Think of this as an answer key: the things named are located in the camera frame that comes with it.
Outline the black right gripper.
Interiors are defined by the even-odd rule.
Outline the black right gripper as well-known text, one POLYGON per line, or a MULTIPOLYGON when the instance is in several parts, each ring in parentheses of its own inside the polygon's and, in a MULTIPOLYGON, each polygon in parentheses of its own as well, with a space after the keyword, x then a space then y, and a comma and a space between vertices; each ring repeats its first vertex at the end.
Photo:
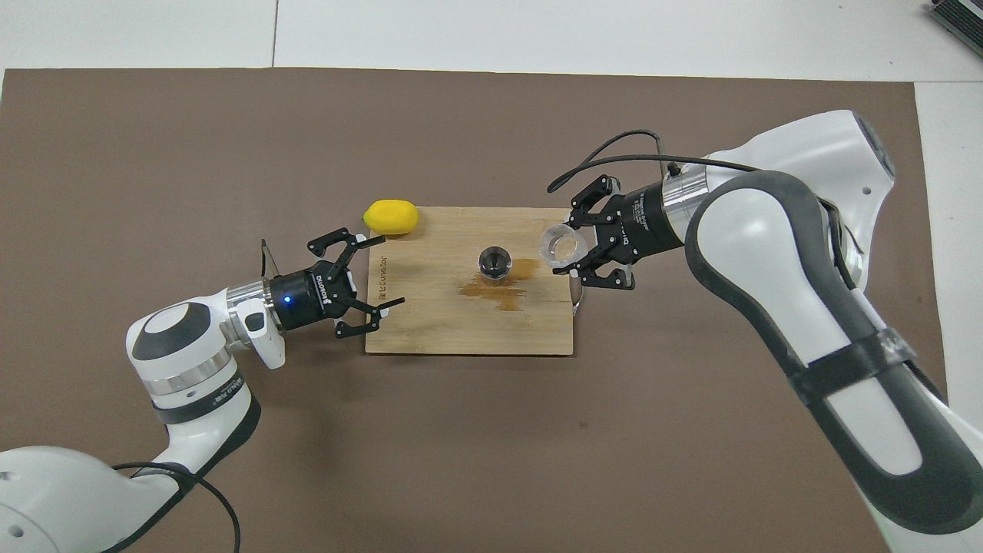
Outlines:
POLYGON ((597 245, 610 247, 600 257, 586 256, 568 267, 569 276, 583 287, 634 290, 635 262, 683 246, 664 213, 660 183, 621 194, 617 178, 601 175, 570 200, 570 207, 570 227, 595 227, 597 245), (604 209, 591 213, 605 198, 610 200, 604 209), (602 276, 597 270, 608 263, 614 268, 602 276))

